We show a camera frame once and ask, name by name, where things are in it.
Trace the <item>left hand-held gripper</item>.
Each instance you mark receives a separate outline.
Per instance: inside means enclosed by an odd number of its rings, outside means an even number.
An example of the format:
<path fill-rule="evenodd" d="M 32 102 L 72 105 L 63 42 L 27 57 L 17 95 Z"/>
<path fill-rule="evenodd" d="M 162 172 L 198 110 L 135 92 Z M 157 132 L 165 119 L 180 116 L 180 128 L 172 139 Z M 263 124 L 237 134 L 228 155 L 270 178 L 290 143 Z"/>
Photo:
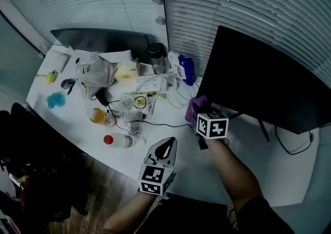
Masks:
<path fill-rule="evenodd" d="M 140 166 L 140 192 L 162 196 L 174 181 L 177 139 L 168 137 L 153 144 Z"/>

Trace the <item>purple cloth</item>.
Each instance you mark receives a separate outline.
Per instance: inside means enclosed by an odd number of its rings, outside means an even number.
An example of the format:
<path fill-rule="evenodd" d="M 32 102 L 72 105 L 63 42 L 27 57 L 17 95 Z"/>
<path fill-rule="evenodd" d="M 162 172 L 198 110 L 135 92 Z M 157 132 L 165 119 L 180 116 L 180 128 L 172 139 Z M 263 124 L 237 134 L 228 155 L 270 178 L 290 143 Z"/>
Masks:
<path fill-rule="evenodd" d="M 194 97 L 189 101 L 186 114 L 185 114 L 185 120 L 187 122 L 194 123 L 197 119 L 198 113 L 200 113 L 203 106 L 207 103 L 207 97 L 205 95 L 202 95 L 200 97 Z"/>

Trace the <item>black computer monitor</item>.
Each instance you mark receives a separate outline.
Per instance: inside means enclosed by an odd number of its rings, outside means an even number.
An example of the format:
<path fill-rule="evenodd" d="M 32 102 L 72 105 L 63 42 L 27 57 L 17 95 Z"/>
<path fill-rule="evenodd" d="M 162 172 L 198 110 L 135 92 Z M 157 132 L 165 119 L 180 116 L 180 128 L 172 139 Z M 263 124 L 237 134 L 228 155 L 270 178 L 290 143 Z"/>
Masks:
<path fill-rule="evenodd" d="M 331 123 L 331 88 L 284 52 L 224 26 L 198 95 L 295 134 Z"/>

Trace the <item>person's left forearm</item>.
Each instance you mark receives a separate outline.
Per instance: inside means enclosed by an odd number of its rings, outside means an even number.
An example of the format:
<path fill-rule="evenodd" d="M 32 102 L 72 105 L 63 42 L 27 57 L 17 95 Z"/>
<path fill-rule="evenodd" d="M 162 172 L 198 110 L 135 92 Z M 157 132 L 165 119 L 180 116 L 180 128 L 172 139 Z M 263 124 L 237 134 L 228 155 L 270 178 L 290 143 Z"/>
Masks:
<path fill-rule="evenodd" d="M 106 220 L 101 234 L 133 234 L 143 222 L 156 197 L 137 192 L 126 205 Z"/>

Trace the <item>person's right forearm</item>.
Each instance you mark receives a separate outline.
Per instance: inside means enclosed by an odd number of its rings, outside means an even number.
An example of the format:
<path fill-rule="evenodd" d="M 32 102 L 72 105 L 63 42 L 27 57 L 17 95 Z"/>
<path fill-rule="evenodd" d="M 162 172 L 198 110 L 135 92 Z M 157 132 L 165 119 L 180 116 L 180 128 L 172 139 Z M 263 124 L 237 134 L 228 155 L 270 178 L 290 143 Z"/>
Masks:
<path fill-rule="evenodd" d="M 263 196 L 255 175 L 222 140 L 208 139 L 206 144 L 236 212 L 248 201 Z"/>

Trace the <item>small clear plastic bags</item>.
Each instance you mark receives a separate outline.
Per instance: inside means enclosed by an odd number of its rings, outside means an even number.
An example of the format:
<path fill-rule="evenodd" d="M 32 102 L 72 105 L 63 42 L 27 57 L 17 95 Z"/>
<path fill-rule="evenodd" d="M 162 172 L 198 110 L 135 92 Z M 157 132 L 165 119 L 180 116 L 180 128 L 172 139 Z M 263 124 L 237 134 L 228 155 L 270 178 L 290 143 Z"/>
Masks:
<path fill-rule="evenodd" d="M 140 110 L 133 109 L 126 112 L 122 112 L 122 120 L 129 129 L 131 135 L 137 135 L 141 133 L 140 121 L 143 120 L 143 114 Z"/>

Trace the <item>red-capped clear bottle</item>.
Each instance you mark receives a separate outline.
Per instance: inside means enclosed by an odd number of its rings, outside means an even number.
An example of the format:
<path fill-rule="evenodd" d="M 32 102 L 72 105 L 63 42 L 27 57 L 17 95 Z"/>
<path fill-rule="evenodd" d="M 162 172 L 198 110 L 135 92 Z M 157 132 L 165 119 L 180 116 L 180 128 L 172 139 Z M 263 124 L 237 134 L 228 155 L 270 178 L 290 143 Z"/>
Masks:
<path fill-rule="evenodd" d="M 103 141 L 106 145 L 117 149 L 127 149 L 133 146 L 132 137 L 120 133 L 112 133 L 110 135 L 106 135 L 103 138 Z"/>

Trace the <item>round yellow-label packet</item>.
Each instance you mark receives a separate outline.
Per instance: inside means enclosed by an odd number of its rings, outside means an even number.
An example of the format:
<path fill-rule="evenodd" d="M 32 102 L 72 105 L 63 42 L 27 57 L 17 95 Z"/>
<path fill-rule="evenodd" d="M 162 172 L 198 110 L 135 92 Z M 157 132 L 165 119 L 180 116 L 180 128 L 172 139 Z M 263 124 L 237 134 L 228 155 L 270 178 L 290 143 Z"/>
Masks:
<path fill-rule="evenodd" d="M 120 107 L 123 113 L 139 111 L 144 115 L 148 115 L 148 96 L 145 93 L 122 95 L 120 99 Z"/>

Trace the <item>person's dark clothing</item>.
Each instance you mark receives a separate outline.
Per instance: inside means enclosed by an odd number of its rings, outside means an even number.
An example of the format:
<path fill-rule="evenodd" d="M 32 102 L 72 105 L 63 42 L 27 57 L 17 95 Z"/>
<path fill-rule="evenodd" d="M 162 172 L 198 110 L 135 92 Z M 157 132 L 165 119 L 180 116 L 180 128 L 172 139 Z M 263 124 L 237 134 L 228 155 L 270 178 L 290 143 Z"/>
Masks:
<path fill-rule="evenodd" d="M 177 195 L 158 205 L 136 234 L 294 234 L 262 198 L 248 201 L 230 224 L 227 206 Z"/>

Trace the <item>orange juice bottle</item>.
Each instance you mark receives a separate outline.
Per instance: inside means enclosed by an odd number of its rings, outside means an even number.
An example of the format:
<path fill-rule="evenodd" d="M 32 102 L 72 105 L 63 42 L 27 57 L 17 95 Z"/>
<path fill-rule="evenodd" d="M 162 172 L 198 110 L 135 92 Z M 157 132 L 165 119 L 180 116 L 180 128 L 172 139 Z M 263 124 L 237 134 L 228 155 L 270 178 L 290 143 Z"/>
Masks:
<path fill-rule="evenodd" d="M 108 112 L 99 108 L 89 108 L 86 114 L 90 121 L 105 127 L 112 127 L 115 125 L 115 118 Z"/>

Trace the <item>small black box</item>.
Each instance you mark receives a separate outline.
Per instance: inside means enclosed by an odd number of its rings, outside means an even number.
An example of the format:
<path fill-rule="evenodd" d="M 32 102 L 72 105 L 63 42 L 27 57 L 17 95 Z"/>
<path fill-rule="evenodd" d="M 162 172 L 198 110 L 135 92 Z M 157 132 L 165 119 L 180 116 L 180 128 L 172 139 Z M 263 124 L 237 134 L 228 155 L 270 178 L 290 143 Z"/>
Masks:
<path fill-rule="evenodd" d="M 99 89 L 96 92 L 95 97 L 105 107 L 107 107 L 110 103 L 110 101 L 109 101 L 109 92 L 107 91 L 106 88 Z"/>

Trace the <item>dark-lidded clear water bottle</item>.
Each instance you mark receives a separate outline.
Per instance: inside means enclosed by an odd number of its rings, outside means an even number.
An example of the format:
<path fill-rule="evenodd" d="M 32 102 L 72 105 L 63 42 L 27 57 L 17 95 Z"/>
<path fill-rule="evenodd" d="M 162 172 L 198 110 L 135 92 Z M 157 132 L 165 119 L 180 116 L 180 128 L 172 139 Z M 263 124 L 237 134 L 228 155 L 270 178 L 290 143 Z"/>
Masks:
<path fill-rule="evenodd" d="M 147 52 L 151 61 L 152 69 L 155 74 L 166 72 L 165 49 L 162 43 L 154 42 L 148 45 Z"/>

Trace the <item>white plastic bag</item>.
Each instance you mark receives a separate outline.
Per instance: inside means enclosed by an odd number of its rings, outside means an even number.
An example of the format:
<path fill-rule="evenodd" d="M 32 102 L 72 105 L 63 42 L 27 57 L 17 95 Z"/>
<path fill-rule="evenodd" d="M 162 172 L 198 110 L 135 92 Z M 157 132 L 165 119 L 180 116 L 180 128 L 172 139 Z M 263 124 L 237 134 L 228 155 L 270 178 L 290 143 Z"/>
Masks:
<path fill-rule="evenodd" d="M 117 63 L 111 63 L 95 52 L 79 54 L 74 72 L 82 97 L 90 99 L 101 88 L 112 85 L 116 71 Z"/>

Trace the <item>white paper sheet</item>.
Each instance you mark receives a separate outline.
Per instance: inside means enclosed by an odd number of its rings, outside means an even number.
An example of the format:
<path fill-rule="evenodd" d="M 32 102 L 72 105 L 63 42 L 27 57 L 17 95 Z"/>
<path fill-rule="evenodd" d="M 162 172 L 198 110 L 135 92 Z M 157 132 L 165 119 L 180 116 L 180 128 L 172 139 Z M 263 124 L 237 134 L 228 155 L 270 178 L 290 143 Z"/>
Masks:
<path fill-rule="evenodd" d="M 88 52 L 82 50 L 76 50 L 75 54 L 77 57 L 90 57 L 93 54 L 99 55 L 101 58 L 109 61 L 111 63 L 123 63 L 126 61 L 132 61 L 131 50 L 120 51 L 120 52 L 107 52 L 107 53 L 98 53 L 98 52 Z"/>

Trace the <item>white keyboard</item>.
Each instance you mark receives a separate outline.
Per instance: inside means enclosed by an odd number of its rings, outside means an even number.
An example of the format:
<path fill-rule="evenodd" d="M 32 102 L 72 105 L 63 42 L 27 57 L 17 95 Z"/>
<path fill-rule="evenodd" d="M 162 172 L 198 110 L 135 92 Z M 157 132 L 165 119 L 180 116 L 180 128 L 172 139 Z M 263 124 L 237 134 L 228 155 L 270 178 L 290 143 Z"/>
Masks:
<path fill-rule="evenodd" d="M 47 52 L 41 67 L 56 71 L 57 73 L 62 73 L 70 57 L 71 55 L 68 53 L 50 50 Z"/>

